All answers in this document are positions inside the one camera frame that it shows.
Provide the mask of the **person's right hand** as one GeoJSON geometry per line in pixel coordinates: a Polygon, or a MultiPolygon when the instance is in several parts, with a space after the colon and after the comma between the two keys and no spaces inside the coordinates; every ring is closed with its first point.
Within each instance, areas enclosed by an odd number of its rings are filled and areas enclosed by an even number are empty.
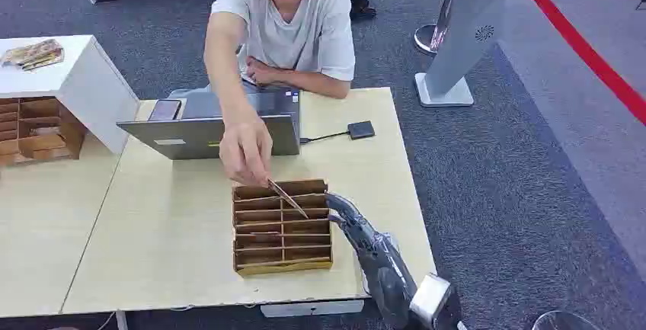
{"type": "Polygon", "coordinates": [[[225,123],[219,157],[228,177],[240,184],[268,187],[273,140],[255,115],[225,123]]]}

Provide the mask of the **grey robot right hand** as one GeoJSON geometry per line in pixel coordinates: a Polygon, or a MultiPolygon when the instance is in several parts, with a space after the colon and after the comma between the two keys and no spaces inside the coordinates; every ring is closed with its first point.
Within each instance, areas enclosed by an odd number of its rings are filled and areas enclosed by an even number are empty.
{"type": "Polygon", "coordinates": [[[336,212],[328,218],[337,224],[353,247],[366,278],[368,293],[383,320],[395,329],[405,328],[410,322],[409,306],[417,285],[401,254],[348,199],[326,193],[325,200],[336,212]]]}

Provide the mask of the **person's left hand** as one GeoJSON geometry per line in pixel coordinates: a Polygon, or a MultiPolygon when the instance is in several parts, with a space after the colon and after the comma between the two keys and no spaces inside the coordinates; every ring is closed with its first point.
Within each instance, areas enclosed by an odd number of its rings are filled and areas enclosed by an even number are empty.
{"type": "Polygon", "coordinates": [[[280,68],[269,66],[252,56],[247,57],[246,64],[247,77],[257,85],[270,85],[281,81],[280,68]]]}

